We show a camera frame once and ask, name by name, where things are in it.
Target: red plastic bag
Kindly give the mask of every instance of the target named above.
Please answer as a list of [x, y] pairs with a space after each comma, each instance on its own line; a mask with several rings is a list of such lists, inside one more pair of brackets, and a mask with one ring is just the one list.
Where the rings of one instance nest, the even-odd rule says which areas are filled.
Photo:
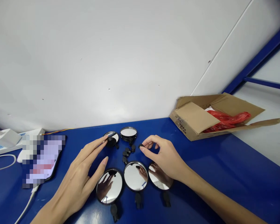
[[238, 115], [235, 115], [234, 117], [229, 116], [228, 114], [225, 114], [220, 111], [213, 111], [213, 110], [208, 110], [208, 113], [213, 115], [215, 118], [217, 118], [220, 123], [215, 124], [214, 126], [206, 129], [203, 131], [204, 133], [209, 133], [209, 132], [215, 132], [215, 131], [221, 131], [229, 128], [235, 128], [236, 126], [234, 124], [241, 123], [248, 118], [251, 117], [251, 114], [248, 112], [242, 112], [239, 113]]

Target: cardboard box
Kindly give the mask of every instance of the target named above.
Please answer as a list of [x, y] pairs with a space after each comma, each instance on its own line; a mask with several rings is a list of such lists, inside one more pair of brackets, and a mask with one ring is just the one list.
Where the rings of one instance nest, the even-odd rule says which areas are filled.
[[[251, 117], [236, 124], [236, 128], [230, 128], [222, 131], [203, 133], [203, 131], [220, 121], [205, 111], [212, 106], [216, 111], [221, 111], [230, 116], [235, 116], [241, 112], [249, 112]], [[223, 93], [207, 96], [184, 96], [177, 100], [174, 111], [170, 114], [171, 120], [190, 140], [195, 141], [203, 138], [210, 138], [218, 135], [224, 135], [240, 130], [259, 128], [280, 123], [280, 118], [259, 121], [246, 125], [251, 119], [265, 111], [247, 101], [241, 100], [233, 95]]]

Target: blue metal bar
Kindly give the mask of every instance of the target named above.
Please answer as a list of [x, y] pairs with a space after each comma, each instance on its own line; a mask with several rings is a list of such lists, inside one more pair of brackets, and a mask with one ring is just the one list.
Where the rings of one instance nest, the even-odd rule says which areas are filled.
[[244, 81], [253, 82], [256, 84], [263, 85], [263, 86], [269, 86], [269, 87], [273, 87], [276, 89], [280, 89], [280, 83], [278, 83], [278, 82], [271, 82], [271, 81], [266, 81], [266, 80], [262, 80], [262, 79], [250, 78], [250, 77], [244, 78]]
[[280, 30], [260, 50], [260, 52], [249, 62], [249, 64], [235, 77], [235, 79], [224, 89], [224, 92], [234, 94], [246, 81], [244, 78], [252, 77], [267, 61], [269, 61], [280, 50]]

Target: white wall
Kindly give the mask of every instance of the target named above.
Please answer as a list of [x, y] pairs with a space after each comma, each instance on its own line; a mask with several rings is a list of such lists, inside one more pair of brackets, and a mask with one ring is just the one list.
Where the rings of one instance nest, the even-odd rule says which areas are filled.
[[250, 0], [0, 1], [0, 127], [167, 117]]
[[[280, 51], [253, 77], [280, 83]], [[279, 89], [246, 83], [235, 96], [265, 109], [252, 123], [280, 117]], [[280, 124], [234, 135], [280, 166]]]
[[280, 0], [252, 0], [192, 95], [221, 93], [280, 29]]

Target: white cable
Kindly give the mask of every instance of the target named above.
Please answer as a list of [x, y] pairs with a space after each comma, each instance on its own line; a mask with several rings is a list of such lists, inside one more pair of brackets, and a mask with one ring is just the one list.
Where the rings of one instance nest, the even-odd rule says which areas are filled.
[[3, 168], [0, 168], [0, 170], [10, 167], [10, 166], [14, 165], [14, 163], [16, 162], [16, 156], [15, 156], [15, 155], [13, 155], [13, 154], [0, 155], [0, 157], [2, 157], [2, 156], [12, 156], [12, 157], [14, 158], [14, 161], [13, 161], [13, 163], [12, 163], [12, 164], [10, 164], [9, 166], [6, 166], [6, 167], [3, 167]]
[[23, 215], [24, 215], [24, 213], [26, 212], [26, 210], [27, 210], [27, 208], [28, 208], [28, 206], [29, 206], [29, 204], [30, 204], [30, 202], [31, 202], [31, 200], [32, 200], [32, 198], [33, 198], [35, 192], [37, 191], [37, 189], [38, 189], [38, 186], [36, 186], [35, 188], [32, 189], [32, 191], [31, 191], [31, 196], [30, 196], [30, 198], [29, 198], [29, 201], [28, 201], [26, 207], [24, 208], [22, 214], [20, 215], [20, 217], [19, 217], [19, 218], [17, 219], [17, 221], [15, 222], [15, 224], [17, 224], [17, 223], [20, 221], [20, 219], [23, 217]]

